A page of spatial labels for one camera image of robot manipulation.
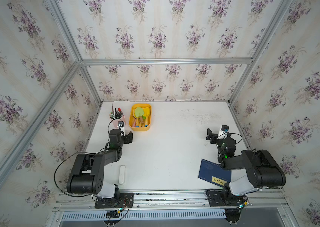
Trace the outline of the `yellow storage box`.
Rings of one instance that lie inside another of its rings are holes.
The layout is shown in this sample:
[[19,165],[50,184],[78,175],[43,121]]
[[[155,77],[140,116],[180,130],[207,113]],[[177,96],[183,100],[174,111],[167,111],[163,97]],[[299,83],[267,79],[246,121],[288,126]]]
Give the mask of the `yellow storage box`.
[[129,126],[133,131],[147,131],[151,125],[151,105],[146,103],[134,104],[131,108]]

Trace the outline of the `green round spatula wooden handle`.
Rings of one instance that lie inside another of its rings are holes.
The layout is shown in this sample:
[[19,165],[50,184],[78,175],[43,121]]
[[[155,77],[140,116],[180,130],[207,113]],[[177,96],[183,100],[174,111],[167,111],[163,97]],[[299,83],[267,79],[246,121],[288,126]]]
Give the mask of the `green round spatula wooden handle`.
[[136,118],[135,126],[136,127],[141,127],[144,124],[144,118],[143,118],[144,111],[143,111],[143,109],[141,107],[137,107],[134,110],[134,115],[135,115],[135,118]]

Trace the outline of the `yellow shovel blue tip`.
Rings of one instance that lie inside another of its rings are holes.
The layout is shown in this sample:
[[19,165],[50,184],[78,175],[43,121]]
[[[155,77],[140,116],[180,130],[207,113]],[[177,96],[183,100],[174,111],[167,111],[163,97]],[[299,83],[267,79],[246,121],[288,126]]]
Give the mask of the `yellow shovel blue tip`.
[[143,118],[144,118],[144,127],[147,127],[149,125],[149,116],[150,116],[150,108],[149,107],[145,107],[143,108],[143,111],[144,111],[144,115],[143,115]]

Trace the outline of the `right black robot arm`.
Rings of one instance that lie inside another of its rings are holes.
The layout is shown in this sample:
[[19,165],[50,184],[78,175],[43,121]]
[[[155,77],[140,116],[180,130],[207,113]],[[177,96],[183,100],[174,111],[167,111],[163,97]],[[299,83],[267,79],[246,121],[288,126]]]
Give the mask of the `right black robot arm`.
[[285,173],[269,151],[243,150],[240,155],[235,155],[237,142],[231,136],[227,125],[221,126],[220,133],[213,133],[207,128],[206,140],[216,145],[220,168],[226,171],[246,171],[243,177],[224,184],[223,199],[245,196],[262,187],[281,187],[286,184]]

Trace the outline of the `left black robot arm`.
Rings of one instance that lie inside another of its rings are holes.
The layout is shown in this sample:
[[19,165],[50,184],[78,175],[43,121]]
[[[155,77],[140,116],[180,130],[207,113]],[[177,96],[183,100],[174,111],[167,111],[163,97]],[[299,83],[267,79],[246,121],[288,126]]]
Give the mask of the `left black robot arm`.
[[92,196],[119,201],[118,185],[110,184],[104,179],[105,166],[118,162],[123,154],[123,146],[132,142],[132,131],[125,134],[120,129],[110,130],[109,141],[98,153],[76,153],[76,159],[66,183],[66,191],[58,186],[56,172],[53,175],[55,186],[61,193],[70,197]]

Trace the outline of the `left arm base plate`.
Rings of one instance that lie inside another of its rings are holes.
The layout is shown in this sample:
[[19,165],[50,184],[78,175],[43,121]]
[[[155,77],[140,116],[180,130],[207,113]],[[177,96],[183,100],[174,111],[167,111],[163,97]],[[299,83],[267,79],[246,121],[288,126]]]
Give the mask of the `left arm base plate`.
[[132,208],[134,204],[134,193],[120,193],[119,198],[101,198],[97,197],[94,208]]

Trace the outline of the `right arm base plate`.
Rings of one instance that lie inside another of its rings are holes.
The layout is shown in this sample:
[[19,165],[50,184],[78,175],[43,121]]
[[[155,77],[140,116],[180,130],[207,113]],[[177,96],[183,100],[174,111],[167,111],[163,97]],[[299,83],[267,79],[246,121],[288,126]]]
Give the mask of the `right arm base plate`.
[[243,208],[248,204],[247,196],[234,196],[228,192],[221,192],[209,189],[205,192],[211,207],[239,207]]

